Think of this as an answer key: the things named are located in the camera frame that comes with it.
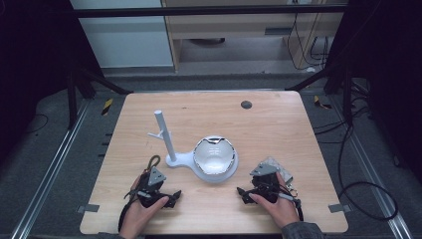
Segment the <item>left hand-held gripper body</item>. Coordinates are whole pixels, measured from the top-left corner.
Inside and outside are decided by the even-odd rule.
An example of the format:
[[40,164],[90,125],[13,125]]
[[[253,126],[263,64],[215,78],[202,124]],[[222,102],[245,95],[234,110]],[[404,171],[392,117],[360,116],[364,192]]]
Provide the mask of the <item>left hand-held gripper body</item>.
[[162,174],[155,166],[144,173],[136,186],[135,194],[144,207],[150,207],[158,199],[163,197],[160,188],[164,183],[166,176]]

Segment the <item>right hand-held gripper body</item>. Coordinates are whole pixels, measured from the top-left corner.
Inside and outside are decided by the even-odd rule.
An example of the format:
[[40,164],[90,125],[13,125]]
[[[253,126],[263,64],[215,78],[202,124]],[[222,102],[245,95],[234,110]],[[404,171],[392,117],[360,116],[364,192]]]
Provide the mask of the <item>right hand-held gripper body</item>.
[[267,163],[259,163],[251,171],[254,188],[250,193],[260,195],[269,202],[275,203],[281,192],[277,172],[278,169],[275,166],[268,165]]

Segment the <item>white bowl with silver rim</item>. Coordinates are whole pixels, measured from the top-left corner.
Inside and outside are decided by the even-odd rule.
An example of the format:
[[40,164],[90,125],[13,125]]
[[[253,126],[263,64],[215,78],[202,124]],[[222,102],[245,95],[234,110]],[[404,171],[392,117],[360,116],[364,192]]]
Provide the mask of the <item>white bowl with silver rim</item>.
[[234,164],[237,153],[232,143],[223,136],[202,138],[193,150],[193,160],[206,175],[226,173]]

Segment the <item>person's left hand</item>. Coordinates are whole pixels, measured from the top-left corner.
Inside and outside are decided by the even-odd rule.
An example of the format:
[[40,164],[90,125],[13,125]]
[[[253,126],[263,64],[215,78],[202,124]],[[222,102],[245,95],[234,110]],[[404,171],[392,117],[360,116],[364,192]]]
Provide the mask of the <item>person's left hand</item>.
[[119,230],[123,239],[136,239],[144,230],[147,223],[164,207],[169,198],[164,196],[153,205],[145,208],[139,201],[134,201],[128,207]]

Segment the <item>person's right hand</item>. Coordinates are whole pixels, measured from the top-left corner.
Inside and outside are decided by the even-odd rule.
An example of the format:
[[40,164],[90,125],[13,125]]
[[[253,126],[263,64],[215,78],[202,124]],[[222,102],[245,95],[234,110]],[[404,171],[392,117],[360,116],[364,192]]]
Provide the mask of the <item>person's right hand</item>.
[[249,196],[270,214],[280,229],[300,221],[295,203],[288,199],[278,198],[275,203],[272,203],[258,194],[250,193]]

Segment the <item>white stand with pole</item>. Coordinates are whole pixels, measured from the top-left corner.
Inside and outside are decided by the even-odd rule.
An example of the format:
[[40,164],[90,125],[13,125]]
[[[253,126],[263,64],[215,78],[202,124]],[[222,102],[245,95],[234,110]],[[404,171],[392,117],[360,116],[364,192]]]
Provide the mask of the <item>white stand with pole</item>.
[[219,175],[206,175],[199,169],[199,167],[196,165],[196,163],[193,160],[193,150],[196,147],[196,145],[191,151],[177,152],[173,147],[171,134],[170,134],[170,131],[167,129],[166,121],[164,119],[164,115],[162,111],[155,111],[154,116],[159,126],[159,133],[154,134],[154,133],[149,132],[148,135],[159,138],[164,141],[164,144],[167,148],[167,155],[165,157],[165,161],[169,167],[190,168],[198,178],[209,183],[221,183],[234,175],[239,165],[239,156],[236,149],[235,151],[237,153],[237,156],[235,158],[235,162],[226,173],[219,174]]

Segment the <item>yellow black tape strip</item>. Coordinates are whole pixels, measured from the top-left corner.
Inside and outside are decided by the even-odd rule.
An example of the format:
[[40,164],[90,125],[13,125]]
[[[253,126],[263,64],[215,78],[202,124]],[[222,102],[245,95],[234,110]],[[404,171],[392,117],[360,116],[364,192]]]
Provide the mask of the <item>yellow black tape strip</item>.
[[102,116],[106,116],[107,115],[107,113],[108,113],[108,111],[109,111],[109,109],[110,109],[110,107],[112,105],[112,102],[113,102],[113,99],[107,99],[105,101],[105,105],[104,105],[103,110],[102,110],[102,113],[101,113]]
[[323,104],[318,96],[314,96],[314,105],[326,110],[332,109],[330,104]]

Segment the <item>black stand legs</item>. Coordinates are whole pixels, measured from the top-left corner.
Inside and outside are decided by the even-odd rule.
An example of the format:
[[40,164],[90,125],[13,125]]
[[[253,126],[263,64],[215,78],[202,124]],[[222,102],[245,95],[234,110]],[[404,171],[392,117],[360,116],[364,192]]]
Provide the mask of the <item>black stand legs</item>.
[[327,78],[323,90],[329,95],[336,93],[339,87],[342,87],[342,115],[346,123],[352,125],[350,63],[333,64],[325,67],[323,70],[313,74],[301,83],[286,88],[286,91],[299,92],[306,86],[309,86],[322,78]]
[[87,69],[72,68],[71,70],[69,70],[67,75],[67,91],[69,105],[68,129],[73,128],[78,119],[76,90],[80,91],[84,99],[92,99],[96,95],[96,90],[92,86],[91,81],[99,83],[102,86],[120,95],[132,94],[132,91],[123,89],[109,82],[105,77],[102,77]]

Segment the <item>wooden cabinet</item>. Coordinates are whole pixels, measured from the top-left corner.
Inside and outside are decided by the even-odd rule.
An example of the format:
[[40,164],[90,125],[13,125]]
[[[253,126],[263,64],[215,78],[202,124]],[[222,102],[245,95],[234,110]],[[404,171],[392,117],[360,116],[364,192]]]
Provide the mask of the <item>wooden cabinet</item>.
[[[257,6],[341,4],[347,0],[160,0],[164,7]],[[317,37],[333,37],[341,22],[340,13],[290,13],[167,16],[167,32],[175,48],[182,40],[231,37],[281,36],[285,39],[294,66],[303,67],[311,59]]]

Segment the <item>white cabinet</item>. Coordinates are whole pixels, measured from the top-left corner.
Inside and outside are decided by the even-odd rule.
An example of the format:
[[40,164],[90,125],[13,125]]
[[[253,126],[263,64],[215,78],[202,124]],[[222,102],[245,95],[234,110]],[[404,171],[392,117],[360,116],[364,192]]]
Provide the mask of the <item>white cabinet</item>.
[[[154,8],[160,0],[71,0],[75,10]],[[172,67],[164,18],[81,18],[102,69]]]

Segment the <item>black curtain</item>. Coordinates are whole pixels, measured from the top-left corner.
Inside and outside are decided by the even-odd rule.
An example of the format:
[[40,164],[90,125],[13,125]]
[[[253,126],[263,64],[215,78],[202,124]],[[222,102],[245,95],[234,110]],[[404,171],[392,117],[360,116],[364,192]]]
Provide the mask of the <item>black curtain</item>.
[[59,17],[71,0],[0,0],[0,165],[22,138],[37,103],[67,87],[58,40],[79,66],[101,67],[78,19]]
[[422,183],[422,0],[348,0],[328,62],[352,42],[351,74],[394,153]]

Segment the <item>grey table bracket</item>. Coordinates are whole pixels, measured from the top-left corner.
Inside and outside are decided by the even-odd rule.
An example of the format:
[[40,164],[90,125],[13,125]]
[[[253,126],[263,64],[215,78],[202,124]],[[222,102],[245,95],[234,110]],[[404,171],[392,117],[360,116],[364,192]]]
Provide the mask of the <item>grey table bracket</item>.
[[340,204],[340,203],[338,203],[338,204],[331,204],[328,207],[328,209],[329,209],[329,211],[331,213],[336,213],[336,212],[344,212],[344,213],[347,213],[347,212],[350,212],[352,210],[352,208],[348,204]]
[[78,213],[84,214],[85,212],[98,212],[100,207],[96,204],[80,205],[77,209]]

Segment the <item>metal floor rail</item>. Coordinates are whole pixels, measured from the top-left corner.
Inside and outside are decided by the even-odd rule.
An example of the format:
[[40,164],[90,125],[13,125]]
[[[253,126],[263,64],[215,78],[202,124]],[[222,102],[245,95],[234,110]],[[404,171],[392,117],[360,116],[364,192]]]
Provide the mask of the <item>metal floor rail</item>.
[[67,158],[67,155],[74,143],[74,140],[86,118],[87,110],[91,102],[89,100],[82,100],[82,104],[77,112],[77,119],[74,125],[67,130],[64,138],[61,141],[42,181],[40,182],[33,198],[31,199],[25,213],[19,220],[15,229],[11,234],[11,239],[27,239],[49,193],[50,190],[62,168],[62,165]]
[[[341,140],[340,152],[337,160],[337,175],[340,185],[340,194],[338,197],[346,197],[356,210],[359,210],[367,217],[372,218],[373,220],[387,222],[396,239],[414,239],[412,233],[408,229],[407,224],[399,212],[397,201],[386,189],[383,181],[381,180],[381,177],[378,175],[373,164],[370,162],[360,139],[353,131],[353,125],[348,125],[343,118],[342,108],[338,97],[329,96],[328,98],[332,104],[333,110],[336,112],[338,118],[340,119],[340,125],[345,130],[343,139]],[[348,185],[343,183],[341,176],[341,159],[344,145],[346,143],[350,144],[351,149],[355,154],[357,163],[359,164],[362,173],[365,176],[363,181],[350,182]],[[347,194],[348,189],[352,188],[353,186],[360,185],[367,185],[370,187],[370,191],[372,192],[374,198],[377,201],[377,205],[382,212],[381,216],[373,215],[363,210],[358,204],[354,203],[353,199]]]

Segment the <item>black horizontal frame bar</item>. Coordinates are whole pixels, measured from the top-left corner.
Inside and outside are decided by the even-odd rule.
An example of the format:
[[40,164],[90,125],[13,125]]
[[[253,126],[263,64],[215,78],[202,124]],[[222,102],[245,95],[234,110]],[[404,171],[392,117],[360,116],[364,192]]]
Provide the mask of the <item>black horizontal frame bar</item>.
[[124,9],[81,9],[59,13],[60,16],[77,18],[107,17],[155,17],[155,16],[204,16],[204,15],[245,15],[245,14],[290,14],[290,13],[338,13],[345,12],[347,4],[321,5],[235,5],[203,7],[161,7]]

